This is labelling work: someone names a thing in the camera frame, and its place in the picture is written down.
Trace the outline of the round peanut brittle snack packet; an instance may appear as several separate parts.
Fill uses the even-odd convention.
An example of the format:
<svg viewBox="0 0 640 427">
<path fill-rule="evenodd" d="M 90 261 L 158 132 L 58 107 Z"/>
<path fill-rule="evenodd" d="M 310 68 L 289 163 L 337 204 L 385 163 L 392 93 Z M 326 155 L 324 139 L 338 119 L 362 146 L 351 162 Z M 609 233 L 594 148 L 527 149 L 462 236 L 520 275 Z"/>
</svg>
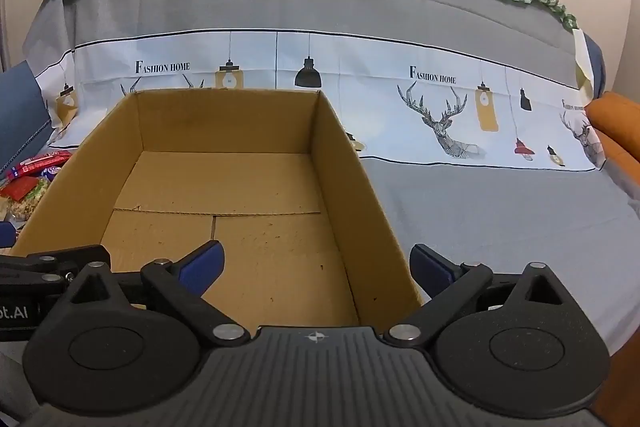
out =
<svg viewBox="0 0 640 427">
<path fill-rule="evenodd" d="M 26 221 L 30 218 L 50 185 L 46 178 L 40 178 L 40 176 L 36 176 L 36 178 L 38 185 L 21 202 L 13 202 L 13 200 L 1 196 L 2 220 Z"/>
</svg>

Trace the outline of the red square snack packet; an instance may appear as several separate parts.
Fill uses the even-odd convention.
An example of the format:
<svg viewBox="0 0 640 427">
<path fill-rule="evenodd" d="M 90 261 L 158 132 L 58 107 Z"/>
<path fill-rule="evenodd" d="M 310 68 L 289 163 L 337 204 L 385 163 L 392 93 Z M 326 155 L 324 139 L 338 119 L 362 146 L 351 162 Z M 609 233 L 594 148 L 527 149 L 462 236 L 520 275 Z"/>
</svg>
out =
<svg viewBox="0 0 640 427">
<path fill-rule="evenodd" d="M 2 188 L 1 196 L 13 200 L 13 202 L 21 202 L 37 185 L 38 179 L 33 176 L 16 178 Z"/>
</svg>

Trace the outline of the brown cardboard box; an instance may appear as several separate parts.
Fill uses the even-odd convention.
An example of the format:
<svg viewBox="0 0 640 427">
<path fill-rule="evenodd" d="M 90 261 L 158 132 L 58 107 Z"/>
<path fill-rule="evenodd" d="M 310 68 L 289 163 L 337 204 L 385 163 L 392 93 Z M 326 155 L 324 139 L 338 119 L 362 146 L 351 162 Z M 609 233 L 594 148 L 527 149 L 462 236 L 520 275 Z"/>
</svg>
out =
<svg viewBox="0 0 640 427">
<path fill-rule="evenodd" d="M 13 254 L 99 244 L 125 272 L 209 239 L 226 262 L 206 300 L 247 329 L 382 331 L 421 304 L 357 153 L 314 91 L 126 96 L 55 177 Z"/>
</svg>

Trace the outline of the grey deer print sofa cover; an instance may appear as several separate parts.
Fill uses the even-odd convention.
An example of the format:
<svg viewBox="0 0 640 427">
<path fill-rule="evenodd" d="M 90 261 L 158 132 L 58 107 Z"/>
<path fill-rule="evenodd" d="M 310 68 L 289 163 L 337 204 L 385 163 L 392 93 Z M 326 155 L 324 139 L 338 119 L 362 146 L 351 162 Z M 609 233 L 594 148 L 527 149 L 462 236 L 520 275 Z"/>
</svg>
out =
<svg viewBox="0 0 640 427">
<path fill-rule="evenodd" d="M 639 187 L 586 106 L 602 52 L 502 0 L 46 0 L 24 57 L 80 143 L 127 93 L 321 91 L 401 246 L 549 263 L 620 350 L 639 325 Z"/>
</svg>

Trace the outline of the red spicy strip snack packet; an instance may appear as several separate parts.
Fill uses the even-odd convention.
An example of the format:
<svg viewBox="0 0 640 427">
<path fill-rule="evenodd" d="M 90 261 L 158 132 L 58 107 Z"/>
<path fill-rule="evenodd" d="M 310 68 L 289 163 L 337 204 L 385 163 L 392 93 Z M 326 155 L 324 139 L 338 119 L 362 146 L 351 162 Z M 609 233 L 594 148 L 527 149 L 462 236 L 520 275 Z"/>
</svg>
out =
<svg viewBox="0 0 640 427">
<path fill-rule="evenodd" d="M 6 179 L 13 180 L 22 176 L 29 176 L 33 173 L 40 173 L 49 167 L 62 166 L 72 157 L 69 150 L 55 150 L 51 153 L 41 154 L 32 158 L 25 159 L 14 167 L 11 167 L 6 173 Z"/>
</svg>

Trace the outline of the orange cushion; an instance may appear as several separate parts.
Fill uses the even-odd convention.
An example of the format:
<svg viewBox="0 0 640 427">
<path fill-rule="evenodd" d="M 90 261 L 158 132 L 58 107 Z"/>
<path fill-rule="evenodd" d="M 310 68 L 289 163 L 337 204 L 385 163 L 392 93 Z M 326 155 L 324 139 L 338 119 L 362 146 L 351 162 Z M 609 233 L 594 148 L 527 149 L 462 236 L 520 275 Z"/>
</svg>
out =
<svg viewBox="0 0 640 427">
<path fill-rule="evenodd" d="M 614 92 L 605 92 L 586 106 L 586 114 L 612 160 L 634 182 L 640 182 L 640 107 Z"/>
</svg>

